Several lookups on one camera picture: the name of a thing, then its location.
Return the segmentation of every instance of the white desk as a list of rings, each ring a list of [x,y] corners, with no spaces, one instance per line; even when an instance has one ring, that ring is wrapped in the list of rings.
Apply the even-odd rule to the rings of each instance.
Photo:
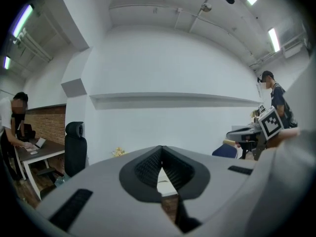
[[[37,139],[30,140],[30,142],[32,142],[33,144],[36,141],[37,141]],[[31,174],[29,164],[31,164],[33,162],[40,161],[40,160],[44,160],[46,167],[49,168],[47,159],[54,157],[54,156],[57,156],[57,155],[60,155],[60,154],[63,154],[65,152],[65,146],[58,144],[58,143],[55,143],[55,142],[52,142],[52,141],[49,141],[49,140],[46,140],[45,143],[43,144],[43,146],[41,147],[41,149],[37,150],[38,153],[35,155],[31,155],[31,152],[27,152],[26,149],[23,147],[14,147],[14,149],[15,149],[15,155],[16,155],[16,158],[18,160],[19,168],[20,168],[20,171],[22,173],[23,179],[26,180],[26,177],[24,175],[21,162],[23,162],[25,171],[30,179],[31,185],[32,185],[35,193],[37,194],[37,196],[40,199],[40,191],[39,191],[39,189],[35,183],[35,180]]]

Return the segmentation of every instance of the person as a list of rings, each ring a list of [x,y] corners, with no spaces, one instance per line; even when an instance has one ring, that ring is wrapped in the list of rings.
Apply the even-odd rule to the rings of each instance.
[[[12,134],[13,136],[15,136],[17,130],[20,127],[20,131],[21,131],[21,137],[20,139],[23,139],[25,137],[25,133],[24,133],[24,120],[25,120],[25,114],[12,114],[12,119],[11,119],[11,128],[12,128]]]
[[[275,81],[272,72],[264,71],[262,73],[261,83],[265,84],[265,89],[272,89],[271,106],[274,106],[278,115],[280,116],[284,129],[297,127],[297,122],[294,118],[294,115],[289,105],[283,98],[285,90]]]
[[[8,153],[12,149],[12,145],[25,148],[31,148],[32,143],[23,142],[15,138],[11,130],[11,116],[12,114],[24,114],[27,108],[28,96],[24,92],[17,93],[13,100],[8,97],[0,100],[0,146],[3,160],[13,179],[18,180],[20,177],[11,168]],[[19,167],[16,156],[14,154],[14,163],[17,171]]]

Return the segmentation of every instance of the black slot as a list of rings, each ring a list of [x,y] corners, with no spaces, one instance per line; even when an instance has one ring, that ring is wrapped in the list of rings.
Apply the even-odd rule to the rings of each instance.
[[[90,199],[92,193],[92,191],[86,189],[77,190],[49,221],[60,229],[67,231]]]
[[[231,171],[234,171],[234,172],[238,172],[238,173],[241,173],[241,174],[245,174],[245,175],[251,175],[251,173],[252,173],[252,169],[238,167],[238,166],[230,166],[228,168],[228,170],[231,170]]]

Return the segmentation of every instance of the desk leg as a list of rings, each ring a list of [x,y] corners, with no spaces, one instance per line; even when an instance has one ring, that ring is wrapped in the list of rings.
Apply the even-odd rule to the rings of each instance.
[[[38,195],[38,197],[40,199],[40,191],[39,191],[39,189],[38,189],[38,187],[37,187],[37,185],[36,185],[36,183],[34,181],[34,178],[32,176],[32,173],[31,173],[31,170],[30,170],[30,167],[29,167],[27,161],[24,161],[23,164],[24,164],[25,171],[26,171],[26,173],[27,173],[27,175],[29,177],[30,183],[31,183],[35,193]]]
[[[17,159],[17,161],[18,161],[18,165],[19,165],[19,169],[20,169],[20,171],[21,171],[22,177],[23,177],[24,180],[26,180],[26,177],[25,177],[25,175],[24,175],[24,171],[23,171],[23,168],[22,168],[22,165],[21,165],[21,162],[20,162],[19,155],[18,155],[18,153],[17,153],[15,147],[14,147],[14,151],[15,151],[15,156],[16,156],[16,159]]]
[[[45,159],[44,161],[45,161],[45,164],[46,164],[46,168],[49,168],[47,159]]]

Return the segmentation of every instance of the cap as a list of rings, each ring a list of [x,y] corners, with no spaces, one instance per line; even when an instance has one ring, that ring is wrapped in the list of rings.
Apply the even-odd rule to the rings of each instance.
[[[264,72],[262,73],[261,80],[264,80],[264,78],[267,77],[267,76],[270,76],[271,78],[274,79],[274,76],[273,76],[272,72],[270,72],[270,71],[264,71]]]

